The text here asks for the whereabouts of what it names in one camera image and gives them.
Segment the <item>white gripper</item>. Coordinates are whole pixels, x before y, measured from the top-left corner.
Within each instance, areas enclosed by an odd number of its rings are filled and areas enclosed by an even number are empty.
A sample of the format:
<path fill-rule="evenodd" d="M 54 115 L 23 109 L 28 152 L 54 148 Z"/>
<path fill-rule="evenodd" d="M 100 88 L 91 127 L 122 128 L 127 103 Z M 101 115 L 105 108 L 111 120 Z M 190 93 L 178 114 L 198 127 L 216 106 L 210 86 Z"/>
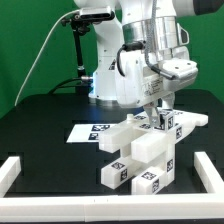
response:
<path fill-rule="evenodd" d="M 172 110 L 176 91 L 191 85 L 197 76 L 198 68 L 194 61 L 181 59 L 178 50 L 175 57 L 159 62 L 159 68 L 174 76 L 172 80 L 152 71 L 145 63 L 141 50 L 122 52 L 120 64 L 124 75 L 115 69 L 117 101 L 124 108 L 143 106 L 151 127 L 160 125 L 157 103 L 162 98 L 162 108 Z"/>

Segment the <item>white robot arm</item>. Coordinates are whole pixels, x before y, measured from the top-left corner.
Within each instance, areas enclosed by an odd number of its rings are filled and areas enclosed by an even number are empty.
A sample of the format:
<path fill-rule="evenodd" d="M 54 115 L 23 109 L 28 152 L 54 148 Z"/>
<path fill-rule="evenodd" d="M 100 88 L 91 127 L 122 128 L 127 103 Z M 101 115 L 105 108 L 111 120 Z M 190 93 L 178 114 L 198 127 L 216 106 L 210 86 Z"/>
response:
<path fill-rule="evenodd" d="M 100 7 L 122 10 L 124 44 L 116 56 L 117 101 L 143 107 L 150 124 L 161 124 L 157 101 L 173 106 L 174 93 L 195 81 L 197 63 L 189 59 L 189 36 L 178 17 L 218 11 L 224 0 L 74 0 L 91 16 Z"/>

